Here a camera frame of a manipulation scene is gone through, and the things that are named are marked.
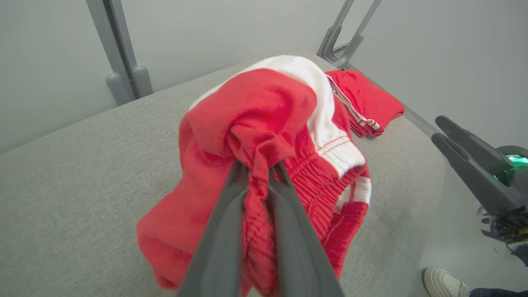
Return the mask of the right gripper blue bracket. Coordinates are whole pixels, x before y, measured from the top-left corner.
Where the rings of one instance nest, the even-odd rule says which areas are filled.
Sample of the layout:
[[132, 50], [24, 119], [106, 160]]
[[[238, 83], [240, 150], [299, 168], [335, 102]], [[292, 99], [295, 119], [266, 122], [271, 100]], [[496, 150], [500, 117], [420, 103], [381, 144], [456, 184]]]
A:
[[481, 204], [481, 233], [504, 243], [527, 266], [527, 149], [496, 149], [446, 116], [435, 123], [444, 134], [432, 135], [432, 142]]

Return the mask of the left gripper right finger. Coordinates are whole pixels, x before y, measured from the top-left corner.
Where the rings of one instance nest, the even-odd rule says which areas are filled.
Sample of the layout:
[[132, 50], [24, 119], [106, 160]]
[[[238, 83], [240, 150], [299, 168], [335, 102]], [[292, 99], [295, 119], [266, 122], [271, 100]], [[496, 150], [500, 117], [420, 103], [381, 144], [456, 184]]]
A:
[[275, 218], [278, 295], [342, 297], [332, 265], [283, 163], [270, 169], [268, 190]]

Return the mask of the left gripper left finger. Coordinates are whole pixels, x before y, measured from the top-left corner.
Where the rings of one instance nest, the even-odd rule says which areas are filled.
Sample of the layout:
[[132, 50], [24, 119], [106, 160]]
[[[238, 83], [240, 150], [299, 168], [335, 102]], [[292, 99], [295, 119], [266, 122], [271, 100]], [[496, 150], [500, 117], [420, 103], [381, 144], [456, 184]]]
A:
[[239, 297], [248, 169], [234, 162], [177, 295]]

